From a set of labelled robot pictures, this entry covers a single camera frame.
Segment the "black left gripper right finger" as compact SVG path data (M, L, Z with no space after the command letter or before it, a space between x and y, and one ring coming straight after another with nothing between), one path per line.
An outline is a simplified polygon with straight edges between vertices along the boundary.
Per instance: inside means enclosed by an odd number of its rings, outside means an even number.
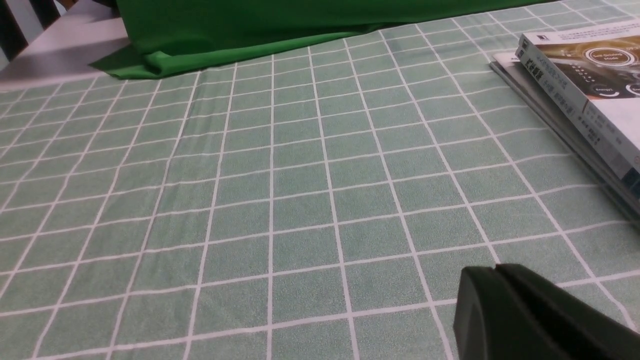
M542 330L572 360L638 360L637 332L521 264L496 265Z

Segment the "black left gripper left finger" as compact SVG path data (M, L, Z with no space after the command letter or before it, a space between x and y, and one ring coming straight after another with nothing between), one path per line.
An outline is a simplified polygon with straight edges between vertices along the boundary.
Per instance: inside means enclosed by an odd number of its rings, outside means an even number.
M587 335L539 289L525 266L466 266L454 334L463 360L594 360Z

